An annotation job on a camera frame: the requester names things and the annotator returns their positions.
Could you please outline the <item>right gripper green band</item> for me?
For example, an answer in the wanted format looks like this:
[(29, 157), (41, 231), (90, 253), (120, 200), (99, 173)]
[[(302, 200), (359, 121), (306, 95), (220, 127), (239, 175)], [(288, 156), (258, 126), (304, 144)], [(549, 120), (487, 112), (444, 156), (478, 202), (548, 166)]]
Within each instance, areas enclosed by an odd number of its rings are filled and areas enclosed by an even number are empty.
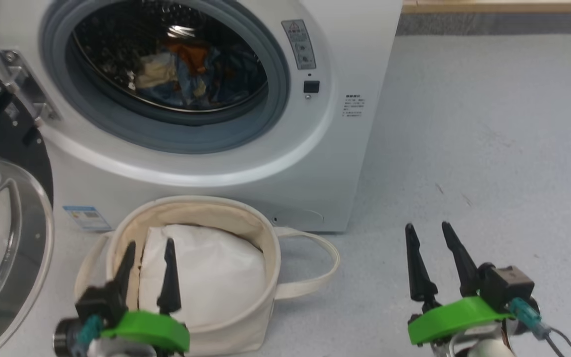
[(442, 222), (442, 231), (453, 254), (463, 298), (443, 306), (437, 301), (438, 288), (422, 260), (415, 228), (410, 222), (406, 224), (410, 298), (421, 302), (424, 312), (408, 323), (410, 343), (430, 347), (435, 357), (513, 357), (505, 327), (511, 315), (497, 312), (476, 297), (481, 286), (478, 267), (449, 222)]

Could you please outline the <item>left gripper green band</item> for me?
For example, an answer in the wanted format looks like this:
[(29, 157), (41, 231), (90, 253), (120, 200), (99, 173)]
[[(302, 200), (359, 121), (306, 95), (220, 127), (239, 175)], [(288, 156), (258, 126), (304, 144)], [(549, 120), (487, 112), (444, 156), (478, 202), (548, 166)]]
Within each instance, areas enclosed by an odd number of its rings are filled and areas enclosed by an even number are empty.
[(125, 298), (129, 275), (135, 261), (136, 242), (130, 241), (110, 286), (110, 311), (118, 324), (101, 332), (102, 338), (121, 338), (134, 343), (148, 344), (168, 353), (184, 354), (190, 350), (191, 338), (188, 328), (171, 316), (181, 310), (181, 294), (177, 275), (177, 258), (174, 240), (168, 238), (165, 248), (165, 277), (157, 299), (159, 314), (146, 310), (127, 312)]

